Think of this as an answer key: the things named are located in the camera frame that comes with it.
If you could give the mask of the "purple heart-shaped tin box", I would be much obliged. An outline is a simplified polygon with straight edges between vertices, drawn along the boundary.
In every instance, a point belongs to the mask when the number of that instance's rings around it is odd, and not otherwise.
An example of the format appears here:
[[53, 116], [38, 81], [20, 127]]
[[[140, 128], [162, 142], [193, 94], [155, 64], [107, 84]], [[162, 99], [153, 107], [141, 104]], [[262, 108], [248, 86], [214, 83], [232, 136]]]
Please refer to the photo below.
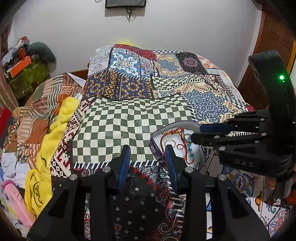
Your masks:
[[205, 161], [204, 148], [191, 141], [191, 134], [198, 133], [200, 126], [188, 120], [177, 121], [151, 134], [151, 151], [163, 165], [165, 148], [171, 145], [176, 156], [184, 159], [187, 166], [200, 170]]

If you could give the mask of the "yellow cloth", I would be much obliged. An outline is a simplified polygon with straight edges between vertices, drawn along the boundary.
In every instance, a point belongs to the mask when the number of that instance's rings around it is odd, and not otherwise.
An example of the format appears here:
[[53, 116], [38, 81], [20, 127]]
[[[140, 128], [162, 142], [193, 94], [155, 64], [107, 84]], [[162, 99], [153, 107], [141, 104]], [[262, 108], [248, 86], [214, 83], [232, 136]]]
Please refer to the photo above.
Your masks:
[[36, 168], [27, 173], [25, 203], [28, 210], [35, 216], [40, 215], [52, 197], [50, 162], [79, 102], [74, 97], [67, 97], [62, 101], [56, 120], [50, 125], [49, 133], [43, 138], [37, 154]]

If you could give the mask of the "pink cylinder object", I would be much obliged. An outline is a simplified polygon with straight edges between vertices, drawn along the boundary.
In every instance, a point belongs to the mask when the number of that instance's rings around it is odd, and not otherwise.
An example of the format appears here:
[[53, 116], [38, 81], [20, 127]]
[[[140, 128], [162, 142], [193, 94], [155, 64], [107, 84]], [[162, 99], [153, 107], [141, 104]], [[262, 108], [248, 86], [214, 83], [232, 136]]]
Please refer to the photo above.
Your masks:
[[6, 180], [2, 183], [1, 187], [4, 190], [4, 193], [7, 195], [17, 218], [22, 222], [23, 225], [32, 227], [36, 218], [34, 214], [28, 210], [23, 197], [14, 185], [14, 182], [12, 180]]

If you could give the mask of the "striped orange brown blanket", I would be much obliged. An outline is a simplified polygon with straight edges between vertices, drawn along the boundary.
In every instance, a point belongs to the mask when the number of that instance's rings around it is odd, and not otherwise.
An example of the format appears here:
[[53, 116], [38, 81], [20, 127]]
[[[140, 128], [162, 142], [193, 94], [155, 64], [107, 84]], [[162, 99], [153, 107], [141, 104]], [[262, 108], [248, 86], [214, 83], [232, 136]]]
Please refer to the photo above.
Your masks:
[[63, 73], [42, 82], [24, 106], [13, 110], [13, 124], [8, 128], [4, 151], [14, 153], [16, 160], [36, 168], [37, 154], [45, 134], [55, 121], [67, 97], [74, 97], [84, 84], [69, 73]]

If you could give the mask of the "colourful patchwork bed cover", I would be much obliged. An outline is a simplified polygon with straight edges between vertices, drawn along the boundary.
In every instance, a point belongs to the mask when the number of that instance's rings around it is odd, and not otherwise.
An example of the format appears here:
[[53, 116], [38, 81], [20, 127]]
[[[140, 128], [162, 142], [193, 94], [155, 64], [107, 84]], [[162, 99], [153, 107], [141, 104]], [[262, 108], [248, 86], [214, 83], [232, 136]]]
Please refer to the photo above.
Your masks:
[[[200, 55], [122, 44], [99, 48], [90, 58], [81, 102], [51, 159], [53, 187], [74, 172], [93, 175], [129, 145], [125, 192], [110, 200], [116, 238], [179, 240], [186, 197], [172, 191], [164, 165], [151, 151], [151, 134], [177, 121], [220, 123], [252, 110], [228, 75]], [[212, 148], [203, 148], [201, 173], [224, 174], [274, 235], [289, 210], [272, 200], [267, 179], [221, 165]]]

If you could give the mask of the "green patterned box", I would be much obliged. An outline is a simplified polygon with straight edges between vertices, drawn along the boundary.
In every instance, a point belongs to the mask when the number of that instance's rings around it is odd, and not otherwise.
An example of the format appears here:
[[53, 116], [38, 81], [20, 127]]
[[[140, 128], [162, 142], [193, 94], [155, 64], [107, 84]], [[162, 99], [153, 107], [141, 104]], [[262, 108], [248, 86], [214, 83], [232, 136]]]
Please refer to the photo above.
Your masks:
[[45, 61], [34, 61], [24, 68], [9, 84], [16, 99], [32, 94], [46, 79], [50, 78], [48, 64]]

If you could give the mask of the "orange box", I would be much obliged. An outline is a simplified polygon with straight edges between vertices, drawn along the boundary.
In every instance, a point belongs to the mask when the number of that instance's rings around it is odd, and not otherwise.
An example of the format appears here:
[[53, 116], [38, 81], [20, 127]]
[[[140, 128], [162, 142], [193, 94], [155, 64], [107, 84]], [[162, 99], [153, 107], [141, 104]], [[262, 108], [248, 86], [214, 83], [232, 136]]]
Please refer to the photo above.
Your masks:
[[13, 79], [17, 76], [23, 69], [31, 64], [30, 56], [25, 57], [23, 60], [18, 62], [15, 66], [8, 70], [8, 76]]

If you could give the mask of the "wall mounted black screen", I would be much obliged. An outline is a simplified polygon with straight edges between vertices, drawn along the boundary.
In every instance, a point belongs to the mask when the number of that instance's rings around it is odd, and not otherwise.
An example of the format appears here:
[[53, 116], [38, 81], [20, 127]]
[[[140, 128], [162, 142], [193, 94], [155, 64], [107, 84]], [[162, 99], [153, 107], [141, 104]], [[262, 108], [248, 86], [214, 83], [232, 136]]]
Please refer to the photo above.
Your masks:
[[106, 0], [105, 8], [144, 8], [146, 0]]

